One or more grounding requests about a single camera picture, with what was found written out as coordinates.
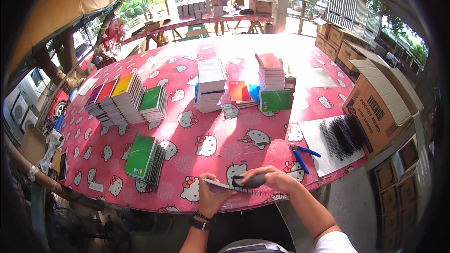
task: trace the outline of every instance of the green notebook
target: green notebook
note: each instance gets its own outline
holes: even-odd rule
[[[161,86],[156,86],[145,90],[139,111],[157,108],[161,92]]]
[[[133,178],[147,181],[157,140],[155,137],[136,136],[125,165],[125,173]]]
[[[260,110],[290,110],[292,108],[292,93],[290,89],[259,91]]]

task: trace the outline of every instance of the car wheel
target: car wheel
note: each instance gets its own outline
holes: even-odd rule
[[[66,102],[59,102],[55,107],[54,115],[60,116],[61,113],[63,112],[65,106],[66,106]]]

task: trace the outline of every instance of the blue pliers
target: blue pliers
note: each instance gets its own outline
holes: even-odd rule
[[[305,163],[304,163],[303,160],[301,159],[300,153],[299,153],[298,151],[304,151],[304,152],[307,152],[308,154],[312,154],[312,155],[315,155],[315,156],[317,156],[317,157],[322,157],[322,156],[319,155],[318,153],[316,153],[316,152],[313,151],[313,150],[310,150],[310,149],[301,147],[301,146],[299,146],[299,145],[292,145],[292,144],[290,144],[289,146],[291,147],[292,152],[294,152],[295,157],[297,158],[297,161],[300,163],[300,165],[301,165],[301,167],[303,168],[303,170],[305,171],[305,173],[309,175],[308,168],[306,167]]]

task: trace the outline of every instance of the white air conditioner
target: white air conditioner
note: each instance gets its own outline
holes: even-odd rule
[[[26,110],[28,109],[28,105],[26,104],[22,95],[19,94],[16,103],[11,110],[11,117],[17,124],[22,123],[22,119],[25,117]]]
[[[34,115],[34,113],[31,110],[28,110],[28,112],[26,113],[25,119],[23,120],[22,130],[25,131],[26,128],[30,124],[33,124],[34,126],[36,126],[36,122],[37,122],[37,116]]]

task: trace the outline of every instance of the pink tablecloth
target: pink tablecloth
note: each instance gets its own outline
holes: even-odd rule
[[[254,53],[273,52],[289,63],[294,74],[302,69],[321,67],[338,88],[305,88],[297,82],[292,110],[261,113],[256,106],[227,113],[202,114],[194,104],[197,61],[219,56],[229,81],[257,80]],[[164,85],[170,93],[167,117],[163,121],[127,126],[99,125],[84,104],[92,89],[120,75],[137,71],[146,87]],[[61,133],[68,151],[67,179],[61,183],[87,196],[124,207],[148,211],[191,212],[198,209],[198,179],[203,172],[228,182],[234,174],[251,168],[273,165],[295,177],[308,189],[342,177],[362,166],[366,158],[319,180],[312,157],[301,153],[310,171],[292,171],[298,165],[289,143],[307,146],[298,122],[342,115],[343,99],[353,83],[329,58],[314,46],[314,39],[297,35],[251,34],[210,37],[171,43],[144,52],[99,70],[95,86],[86,96],[77,96],[67,110]],[[236,110],[230,104],[229,109]],[[158,187],[151,188],[124,174],[127,154],[137,134],[155,136],[166,147]],[[269,142],[267,145],[257,143]],[[199,146],[208,145],[211,149]],[[89,182],[103,185],[99,192]],[[273,202],[279,196],[236,194],[221,211],[251,208]]]

